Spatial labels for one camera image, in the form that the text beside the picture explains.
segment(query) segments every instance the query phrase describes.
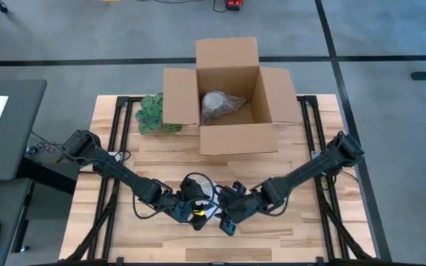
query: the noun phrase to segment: gray floor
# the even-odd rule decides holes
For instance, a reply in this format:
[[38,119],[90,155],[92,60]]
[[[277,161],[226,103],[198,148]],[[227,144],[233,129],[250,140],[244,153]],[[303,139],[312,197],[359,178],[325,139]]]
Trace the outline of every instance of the gray floor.
[[[323,2],[338,55],[426,55],[426,1]],[[244,35],[257,37],[261,55],[328,55],[312,0],[248,0],[239,13],[214,13],[211,4],[7,0],[12,13],[0,13],[0,61],[192,57],[196,39]],[[298,92],[337,93],[329,63],[264,65],[291,70]],[[392,257],[426,263],[426,81],[409,76],[426,62],[340,66]],[[88,128],[96,95],[159,92],[164,67],[7,66],[0,78],[46,79],[34,130],[63,141]],[[57,257],[61,237],[42,240],[63,236],[68,207],[48,215],[41,206],[57,208],[57,201],[47,198],[64,195],[38,195],[26,238],[33,250],[11,256],[9,265]]]

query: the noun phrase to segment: wrapped object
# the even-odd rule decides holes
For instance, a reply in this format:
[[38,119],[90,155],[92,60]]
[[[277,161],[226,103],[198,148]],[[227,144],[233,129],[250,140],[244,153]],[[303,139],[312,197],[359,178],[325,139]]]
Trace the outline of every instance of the wrapped object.
[[246,99],[227,95],[221,91],[207,92],[202,100],[201,122],[208,126],[212,119],[236,112]]

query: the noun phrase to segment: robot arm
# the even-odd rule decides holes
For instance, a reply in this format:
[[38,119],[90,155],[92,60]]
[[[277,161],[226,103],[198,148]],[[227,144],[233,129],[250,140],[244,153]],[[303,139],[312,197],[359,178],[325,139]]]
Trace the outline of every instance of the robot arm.
[[179,223],[192,223],[189,217],[196,211],[195,201],[205,200],[200,185],[194,180],[185,179],[176,194],[159,180],[140,177],[101,148],[100,138],[87,130],[78,130],[62,146],[64,156],[80,166],[93,165],[93,171],[103,178],[120,180],[132,189],[134,196],[156,212],[164,212]]
[[318,157],[284,177],[267,179],[253,187],[250,194],[245,194],[246,188],[238,182],[234,183],[233,188],[223,188],[218,197],[223,210],[219,216],[222,219],[220,228],[228,235],[232,235],[235,224],[257,212],[278,216],[271,212],[286,204],[292,190],[298,185],[312,177],[335,175],[341,171],[342,167],[355,166],[362,159],[363,154],[364,151],[351,136],[340,132]]
[[[85,166],[93,164],[93,170],[103,178],[113,177],[128,185],[133,196],[156,212],[164,212],[179,223],[190,223],[195,230],[200,230],[207,218],[195,216],[202,205],[195,201],[208,200],[200,185],[186,178],[180,184],[180,191],[173,190],[159,180],[140,177],[116,161],[101,148],[99,137],[89,131],[76,131],[63,145],[65,157]],[[220,228],[228,235],[234,234],[235,224],[244,221],[257,212],[271,215],[271,212],[286,204],[286,198],[292,190],[306,180],[321,174],[337,174],[342,167],[356,165],[364,152],[354,139],[340,132],[322,153],[310,162],[295,169],[284,177],[269,178],[250,190],[239,182],[233,188],[222,187],[218,194],[222,213]]]

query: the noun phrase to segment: wooden tabletop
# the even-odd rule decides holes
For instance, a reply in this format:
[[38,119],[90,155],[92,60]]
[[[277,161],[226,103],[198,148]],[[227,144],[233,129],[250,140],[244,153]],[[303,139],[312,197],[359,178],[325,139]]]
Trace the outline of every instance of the wooden tabletop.
[[[90,130],[100,136],[105,148],[116,98],[117,95],[98,96],[90,126]],[[317,95],[317,98],[328,142],[343,130],[343,122],[335,95]],[[139,108],[135,103],[132,117]],[[176,134],[147,136],[141,136],[137,127],[133,119],[127,143],[132,156],[125,166],[141,176],[165,182],[173,189],[179,189],[181,180],[193,171],[202,172],[221,185],[232,185],[238,180],[251,188],[268,177],[287,174],[310,160],[302,123],[276,125],[279,135],[277,153],[226,156],[199,155],[199,129],[195,126],[187,126]],[[355,240],[373,256],[365,209],[358,183],[353,178],[355,173],[352,168],[347,168],[346,172],[349,174],[341,173],[336,183],[342,219]],[[101,178],[94,174],[78,177],[60,258],[69,256],[92,227],[100,183]],[[136,206],[141,215],[152,212],[142,203],[137,202]],[[149,220],[137,219],[132,210],[131,189],[123,184],[109,260],[114,262],[122,256],[125,262],[314,262],[317,256],[326,258],[319,215],[314,183],[309,180],[294,189],[288,210],[282,216],[255,215],[239,224],[234,236],[225,235],[218,228],[217,220],[209,221],[201,231],[194,231],[190,225],[177,224],[165,214]],[[331,231],[334,250],[339,255],[338,238],[332,224]],[[96,257],[101,256],[104,229],[102,232]]]

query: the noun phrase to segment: open cardboard box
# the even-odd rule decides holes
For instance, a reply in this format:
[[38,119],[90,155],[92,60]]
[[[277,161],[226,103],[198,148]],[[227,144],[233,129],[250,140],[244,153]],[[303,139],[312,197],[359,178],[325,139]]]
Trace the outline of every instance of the open cardboard box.
[[[204,155],[277,151],[272,123],[302,119],[288,70],[260,67],[256,38],[201,40],[196,47],[196,70],[164,70],[163,122],[199,125]],[[247,102],[201,126],[201,99],[214,90]]]

